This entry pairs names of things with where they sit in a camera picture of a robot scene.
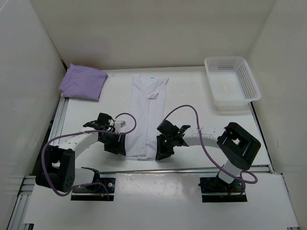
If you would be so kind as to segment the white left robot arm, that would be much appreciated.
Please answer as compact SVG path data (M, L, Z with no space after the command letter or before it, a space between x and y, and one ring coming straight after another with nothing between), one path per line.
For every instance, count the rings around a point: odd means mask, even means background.
M125 137L125 133L110 130L85 128L77 133L55 137L68 138L59 145L47 142L41 153L41 162L36 172L35 183L38 186L52 189L59 196L67 196L74 189L82 188L89 192L104 191L105 185L100 181L99 171L94 168L76 168L76 159L91 145L102 142L115 148Z

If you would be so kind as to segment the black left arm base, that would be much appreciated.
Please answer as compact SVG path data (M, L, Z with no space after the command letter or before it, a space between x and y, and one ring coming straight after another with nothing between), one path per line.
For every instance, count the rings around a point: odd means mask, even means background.
M114 201L116 175L88 167L76 169L71 201Z

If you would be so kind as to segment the purple t shirt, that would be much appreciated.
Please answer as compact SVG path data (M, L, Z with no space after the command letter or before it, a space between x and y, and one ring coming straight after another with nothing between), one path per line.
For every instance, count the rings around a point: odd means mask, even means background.
M106 72L70 64L59 89L62 97L98 102L107 78Z

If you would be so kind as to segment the white cloth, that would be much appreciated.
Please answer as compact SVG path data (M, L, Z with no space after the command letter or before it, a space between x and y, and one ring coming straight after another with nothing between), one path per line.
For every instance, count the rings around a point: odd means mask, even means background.
M129 114L136 119L134 131L125 137L126 159L153 161L157 152L157 127L164 117L168 77L134 75Z

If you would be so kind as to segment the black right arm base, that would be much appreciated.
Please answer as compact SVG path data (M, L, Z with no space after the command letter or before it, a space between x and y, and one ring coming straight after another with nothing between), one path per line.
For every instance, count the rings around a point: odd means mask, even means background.
M246 185L235 179L227 184L216 177L201 177L198 186L201 188L203 203L240 203L247 202Z

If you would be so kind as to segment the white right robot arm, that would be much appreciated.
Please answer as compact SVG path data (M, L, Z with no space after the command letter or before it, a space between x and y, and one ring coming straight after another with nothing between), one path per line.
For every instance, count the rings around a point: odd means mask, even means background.
M222 166L225 172L221 170L218 173L215 185L223 192L232 187L241 172L250 169L261 148L261 143L235 122L230 122L224 129L209 129L202 133L197 127L183 125L179 128L166 120L157 130L160 132L157 136L157 161L172 156L174 147L204 145L220 149L227 162Z

